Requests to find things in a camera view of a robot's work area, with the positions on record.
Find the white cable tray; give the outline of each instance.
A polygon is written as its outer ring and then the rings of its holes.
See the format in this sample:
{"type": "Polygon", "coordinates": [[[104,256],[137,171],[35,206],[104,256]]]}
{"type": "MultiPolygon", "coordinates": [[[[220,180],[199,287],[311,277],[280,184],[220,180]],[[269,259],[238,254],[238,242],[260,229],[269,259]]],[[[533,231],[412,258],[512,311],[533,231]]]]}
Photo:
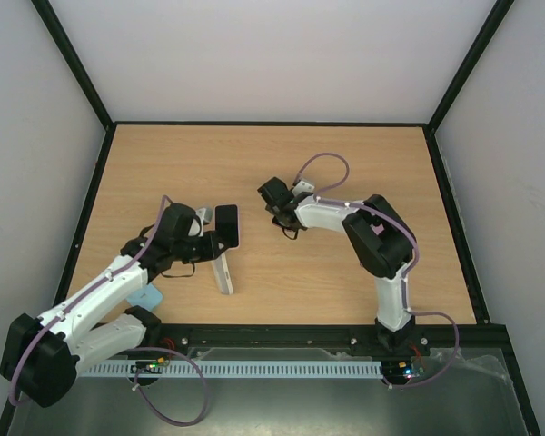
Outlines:
{"type": "MultiPolygon", "coordinates": [[[[105,361],[80,377],[132,377],[140,361],[105,361]]],[[[380,379],[381,362],[303,362],[303,361],[195,361],[207,379],[380,379]]],[[[187,379],[198,377],[187,362],[170,362],[154,373],[140,377],[187,379]]]]}

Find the gray wall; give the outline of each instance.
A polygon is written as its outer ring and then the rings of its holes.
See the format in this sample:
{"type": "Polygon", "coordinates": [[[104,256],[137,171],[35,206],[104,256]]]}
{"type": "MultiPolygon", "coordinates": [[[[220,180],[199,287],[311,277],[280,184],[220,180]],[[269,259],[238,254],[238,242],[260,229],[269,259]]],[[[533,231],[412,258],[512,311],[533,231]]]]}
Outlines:
{"type": "Polygon", "coordinates": [[[52,3],[115,120],[427,122],[494,0],[52,3]]]}
{"type": "Polygon", "coordinates": [[[494,322],[545,434],[545,1],[518,0],[438,139],[494,322]]]}
{"type": "Polygon", "coordinates": [[[0,358],[9,323],[53,302],[102,138],[31,2],[0,0],[0,358]]]}

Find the wooden table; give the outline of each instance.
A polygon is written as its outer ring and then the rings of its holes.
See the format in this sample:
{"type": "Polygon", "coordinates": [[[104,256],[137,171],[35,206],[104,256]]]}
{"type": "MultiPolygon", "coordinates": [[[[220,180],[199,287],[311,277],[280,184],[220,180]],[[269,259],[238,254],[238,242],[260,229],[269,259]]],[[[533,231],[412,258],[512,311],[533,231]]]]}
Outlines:
{"type": "MultiPolygon", "coordinates": [[[[227,253],[235,294],[221,295],[209,263],[190,279],[157,278],[163,322],[238,324],[373,323],[373,278],[344,234],[311,229],[297,241],[271,224],[256,189],[273,176],[291,183],[313,154],[350,162],[348,182],[330,197],[379,193],[412,228],[421,262],[410,278],[415,311],[474,323],[458,256],[421,128],[120,125],[114,136],[69,295],[88,283],[124,243],[154,222],[162,194],[193,208],[236,203],[241,247],[227,253]]],[[[305,173],[318,187],[343,175],[324,157],[305,173]]],[[[189,272],[177,264],[170,273],[189,272]]],[[[122,312],[123,302],[106,320],[122,312]]],[[[423,323],[444,323],[433,318],[423,323]]]]}

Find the purple cable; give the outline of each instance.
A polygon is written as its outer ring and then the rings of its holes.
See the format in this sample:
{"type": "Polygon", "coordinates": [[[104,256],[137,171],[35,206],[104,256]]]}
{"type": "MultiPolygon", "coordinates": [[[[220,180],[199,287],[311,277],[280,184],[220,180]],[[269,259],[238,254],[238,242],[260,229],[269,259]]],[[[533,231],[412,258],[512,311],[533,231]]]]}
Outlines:
{"type": "Polygon", "coordinates": [[[201,420],[204,419],[206,416],[206,413],[208,412],[208,405],[210,404],[210,389],[208,389],[208,382],[206,381],[205,377],[202,374],[202,370],[198,366],[196,362],[194,362],[192,359],[190,359],[188,356],[185,356],[181,354],[180,352],[176,352],[174,350],[169,350],[167,348],[158,348],[158,347],[139,347],[139,348],[133,348],[132,350],[128,350],[130,352],[167,352],[169,354],[172,354],[174,356],[177,356],[181,359],[184,359],[186,362],[190,363],[193,368],[196,370],[198,375],[200,376],[200,380],[202,381],[203,386],[203,406],[200,410],[200,413],[197,417],[195,417],[192,421],[184,422],[184,421],[176,421],[172,420],[171,418],[168,418],[163,413],[157,410],[157,408],[152,404],[151,401],[147,398],[147,395],[145,395],[144,390],[138,386],[137,380],[139,379],[140,373],[144,370],[143,368],[138,370],[135,373],[134,376],[134,385],[141,394],[142,398],[144,399],[145,403],[149,406],[149,408],[152,410],[155,416],[157,416],[160,420],[167,422],[168,424],[175,425],[176,427],[190,427],[192,425],[197,424],[201,420]]]}
{"type": "MultiPolygon", "coordinates": [[[[326,186],[319,191],[317,191],[315,195],[315,199],[318,203],[321,204],[328,204],[332,206],[346,206],[346,202],[343,202],[341,200],[329,200],[324,199],[319,196],[320,193],[327,192],[330,189],[336,188],[337,186],[341,186],[345,183],[347,178],[349,177],[349,164],[345,158],[339,154],[336,153],[318,153],[315,156],[313,156],[311,159],[309,159],[305,165],[302,166],[301,170],[297,173],[295,177],[295,182],[293,184],[296,184],[298,180],[301,178],[302,172],[317,158],[321,156],[333,156],[342,161],[345,164],[345,176],[335,184],[331,184],[329,186],[326,186]]],[[[366,206],[362,203],[348,203],[349,207],[355,207],[357,209],[363,209],[364,211],[367,211],[369,213],[372,213],[380,218],[382,218],[386,223],[391,224],[394,228],[396,228],[398,231],[400,231],[401,234],[403,234],[408,241],[411,244],[411,247],[414,251],[413,259],[411,260],[408,267],[401,273],[402,281],[401,281],[401,303],[403,305],[403,308],[410,313],[413,316],[441,316],[442,318],[446,318],[450,323],[452,324],[452,328],[454,330],[454,349],[452,350],[452,355],[449,358],[449,360],[446,362],[444,367],[438,371],[436,374],[431,376],[428,380],[424,381],[418,381],[414,384],[406,384],[406,385],[393,385],[389,383],[387,380],[384,381],[388,385],[389,389],[405,389],[405,388],[417,388],[419,386],[423,386],[425,384],[431,383],[434,380],[438,379],[441,375],[443,375],[452,365],[452,362],[456,358],[456,355],[458,354],[459,346],[460,346],[460,333],[458,330],[458,325],[456,325],[456,322],[446,313],[443,312],[414,312],[410,309],[410,305],[408,304],[408,286],[407,286],[407,277],[411,270],[414,269],[414,267],[418,264],[418,261],[420,260],[420,249],[418,248],[418,243],[416,242],[416,239],[411,235],[411,233],[406,229],[403,225],[398,223],[396,220],[391,218],[390,216],[386,215],[385,213],[382,213],[376,209],[373,209],[372,207],[366,206]]]]}
{"type": "MultiPolygon", "coordinates": [[[[111,272],[112,279],[117,274],[120,274],[128,270],[132,266],[134,266],[134,264],[144,255],[145,251],[147,250],[149,245],[152,243],[152,239],[155,236],[155,232],[157,232],[157,227],[159,226],[159,222],[162,219],[162,214],[164,213],[165,202],[173,203],[172,200],[170,200],[170,197],[168,197],[167,195],[164,195],[162,197],[162,204],[160,205],[157,218],[155,219],[154,228],[151,230],[149,236],[147,237],[147,241],[145,241],[145,245],[142,247],[142,249],[139,252],[137,252],[135,257],[131,261],[129,261],[126,265],[122,266],[121,268],[117,268],[116,270],[111,272]]],[[[72,301],[68,306],[66,306],[63,309],[63,314],[67,315],[79,302],[81,302],[91,292],[93,292],[95,289],[97,289],[99,286],[101,286],[105,282],[107,282],[107,278],[102,277],[101,279],[93,283],[91,286],[89,286],[86,289],[86,291],[84,291],[81,295],[79,295],[74,301],[72,301]]],[[[20,378],[20,373],[22,372],[22,369],[24,368],[25,363],[28,360],[28,357],[30,356],[30,353],[35,349],[36,345],[40,342],[43,336],[46,335],[46,332],[52,329],[59,321],[61,321],[61,319],[58,316],[55,316],[45,327],[43,327],[43,329],[36,334],[33,340],[30,341],[30,343],[25,349],[25,352],[23,352],[22,356],[20,357],[20,360],[18,361],[18,364],[16,365],[15,371],[12,374],[12,379],[10,381],[10,388],[8,390],[8,400],[10,401],[10,404],[12,404],[13,406],[19,406],[26,402],[26,401],[19,401],[16,398],[16,386],[18,385],[18,379],[20,378]]]]}
{"type": "Polygon", "coordinates": [[[345,181],[347,180],[347,178],[349,177],[349,163],[347,162],[347,160],[345,160],[345,158],[343,156],[341,156],[340,154],[337,154],[337,153],[332,153],[332,152],[323,152],[323,153],[317,153],[315,156],[313,156],[311,159],[309,159],[307,162],[305,162],[305,164],[301,167],[301,169],[299,170],[299,172],[297,173],[297,175],[295,176],[294,178],[294,182],[292,182],[292,184],[297,184],[297,182],[299,182],[299,179],[301,178],[302,176],[302,173],[307,169],[307,167],[316,159],[320,158],[320,157],[323,157],[323,156],[331,156],[331,157],[335,157],[337,159],[339,159],[340,161],[343,162],[343,164],[345,165],[345,175],[343,176],[343,178],[337,182],[337,183],[334,183],[334,184],[330,184],[329,186],[325,186],[319,190],[317,190],[317,195],[319,195],[320,193],[325,193],[333,188],[336,188],[338,186],[341,186],[342,184],[345,183],[345,181]]]}

